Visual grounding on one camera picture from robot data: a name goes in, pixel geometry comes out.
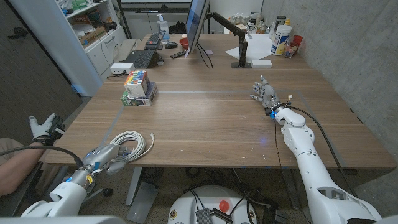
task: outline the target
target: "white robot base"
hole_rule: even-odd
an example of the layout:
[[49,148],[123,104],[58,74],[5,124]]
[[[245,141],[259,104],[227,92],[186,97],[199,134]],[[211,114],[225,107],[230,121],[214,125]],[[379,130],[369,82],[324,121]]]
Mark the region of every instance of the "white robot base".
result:
[[[235,205],[242,199],[242,196],[237,192],[228,189],[226,187],[209,185],[202,186],[193,189],[198,195],[198,198],[202,201],[205,208],[212,210],[216,208],[220,209],[220,202],[226,201],[229,204],[229,209],[225,211],[226,214],[230,214]],[[200,201],[197,199],[199,210],[202,209]],[[183,194],[179,199],[177,199],[172,205],[168,217],[168,224],[176,223],[198,223],[195,212],[197,211],[197,203],[195,197],[191,192]],[[257,219],[254,213],[254,209],[251,204],[249,204],[249,211],[252,216],[253,223],[257,223]],[[226,221],[216,215],[211,216],[211,221],[213,224],[225,224]],[[250,223],[248,213],[247,213],[247,201],[243,199],[241,203],[236,207],[232,214],[233,223]]]

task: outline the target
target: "coiled cable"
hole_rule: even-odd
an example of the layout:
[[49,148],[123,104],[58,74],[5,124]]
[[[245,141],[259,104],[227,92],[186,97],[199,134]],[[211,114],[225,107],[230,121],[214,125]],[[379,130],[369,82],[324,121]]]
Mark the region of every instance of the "coiled cable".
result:
[[150,145],[150,147],[148,148],[148,150],[145,150],[145,140],[142,137],[142,135],[140,133],[138,133],[137,131],[125,131],[121,134],[119,134],[118,136],[116,136],[114,139],[112,139],[112,141],[110,142],[110,144],[112,145],[121,145],[126,141],[136,141],[137,142],[137,147],[133,148],[132,151],[126,155],[126,156],[118,156],[114,159],[111,160],[111,162],[124,162],[124,163],[128,163],[131,161],[135,161],[139,158],[141,158],[142,156],[146,155],[154,146],[155,143],[155,134],[151,133],[150,137],[152,138],[152,144]]

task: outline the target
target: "person's hand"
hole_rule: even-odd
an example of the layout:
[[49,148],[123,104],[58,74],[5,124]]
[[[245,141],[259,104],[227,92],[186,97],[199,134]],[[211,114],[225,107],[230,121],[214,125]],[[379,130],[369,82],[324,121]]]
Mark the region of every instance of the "person's hand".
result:
[[39,136],[49,136],[49,130],[51,125],[53,125],[52,121],[56,117],[55,114],[51,114],[43,124],[38,125],[37,120],[34,116],[29,116],[30,129],[32,130],[33,140]]

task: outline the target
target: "robotic arm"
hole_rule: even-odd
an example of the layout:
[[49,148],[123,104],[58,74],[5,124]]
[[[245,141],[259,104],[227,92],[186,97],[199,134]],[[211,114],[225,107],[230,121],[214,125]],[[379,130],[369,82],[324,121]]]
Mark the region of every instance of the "robotic arm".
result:
[[376,209],[337,186],[331,179],[313,143],[313,131],[305,125],[305,118],[286,108],[274,89],[261,76],[262,83],[255,83],[250,95],[266,109],[266,114],[282,125],[284,142],[296,157],[304,182],[308,206],[315,224],[346,224],[350,219],[381,220]]
[[123,146],[107,145],[89,152],[83,159],[83,166],[50,193],[53,202],[39,201],[30,206],[21,217],[61,217],[78,215],[87,190],[94,187],[95,175],[105,170],[115,174],[124,167],[123,162],[111,162],[126,152]]

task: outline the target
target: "red bowl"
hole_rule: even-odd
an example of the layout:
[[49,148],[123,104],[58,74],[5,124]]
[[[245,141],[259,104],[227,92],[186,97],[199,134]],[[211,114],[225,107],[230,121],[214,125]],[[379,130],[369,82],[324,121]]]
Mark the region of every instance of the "red bowl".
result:
[[184,37],[180,40],[180,44],[183,48],[188,49],[188,38]]

